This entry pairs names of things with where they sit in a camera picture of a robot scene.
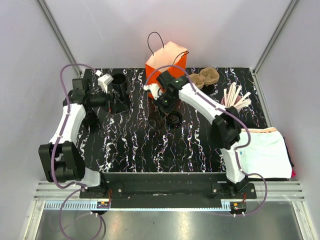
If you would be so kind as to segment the orange paper bag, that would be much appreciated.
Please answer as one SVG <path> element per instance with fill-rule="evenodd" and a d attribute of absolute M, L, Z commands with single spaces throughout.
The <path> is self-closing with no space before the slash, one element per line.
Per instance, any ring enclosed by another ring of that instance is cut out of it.
<path fill-rule="evenodd" d="M 162 47 L 153 51 L 149 44 L 152 34 L 157 34 Z M 178 78 L 184 75 L 187 64 L 187 54 L 189 53 L 185 47 L 182 47 L 172 41 L 164 44 L 162 37 L 156 31 L 151 32 L 147 37 L 147 45 L 151 51 L 151 56 L 145 63 L 146 84 L 160 84 L 157 77 L 165 71 L 168 71 L 173 77 Z"/>

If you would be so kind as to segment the single black lid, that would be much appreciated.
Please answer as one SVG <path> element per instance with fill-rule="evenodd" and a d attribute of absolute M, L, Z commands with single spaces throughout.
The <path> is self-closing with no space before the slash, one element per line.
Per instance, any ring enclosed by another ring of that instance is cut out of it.
<path fill-rule="evenodd" d="M 172 111 L 166 116 L 166 121 L 168 125 L 178 126 L 182 123 L 183 117 L 182 114 L 178 111 Z"/>

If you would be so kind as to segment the stack of black cups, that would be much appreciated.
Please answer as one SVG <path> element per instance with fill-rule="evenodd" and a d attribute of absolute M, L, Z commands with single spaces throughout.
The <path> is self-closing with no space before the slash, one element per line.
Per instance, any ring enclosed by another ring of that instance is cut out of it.
<path fill-rule="evenodd" d="M 112 88 L 118 93 L 120 99 L 125 99 L 128 91 L 127 78 L 123 73 L 115 73 L 112 75 Z"/>

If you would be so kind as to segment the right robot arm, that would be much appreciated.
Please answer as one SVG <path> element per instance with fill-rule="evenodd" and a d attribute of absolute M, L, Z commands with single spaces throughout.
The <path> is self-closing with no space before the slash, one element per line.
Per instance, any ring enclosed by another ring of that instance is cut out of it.
<path fill-rule="evenodd" d="M 162 119 L 175 111 L 179 101 L 192 106 L 210 123 L 211 141 L 222 151 L 236 152 L 251 142 L 249 135 L 247 143 L 237 145 L 241 139 L 241 130 L 249 131 L 239 119 L 237 109 L 234 106 L 226 107 L 214 101 L 199 90 L 187 74 L 173 77 L 166 70 L 157 77 L 155 83 L 148 82 L 143 89 L 151 94 L 152 101 Z"/>

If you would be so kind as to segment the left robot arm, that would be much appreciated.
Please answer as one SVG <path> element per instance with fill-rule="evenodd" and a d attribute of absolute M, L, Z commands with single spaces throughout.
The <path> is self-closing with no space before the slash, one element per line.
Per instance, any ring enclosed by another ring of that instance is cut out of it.
<path fill-rule="evenodd" d="M 38 154 L 46 180 L 64 189 L 79 185 L 97 198 L 108 193 L 102 174 L 85 166 L 76 147 L 81 126 L 94 126 L 99 122 L 94 109 L 118 114 L 129 109 L 128 82 L 122 73 L 104 74 L 97 79 L 98 92 L 93 92 L 93 82 L 88 78 L 72 81 L 72 90 L 63 101 L 63 113 L 58 128 L 48 144 L 39 146 Z"/>

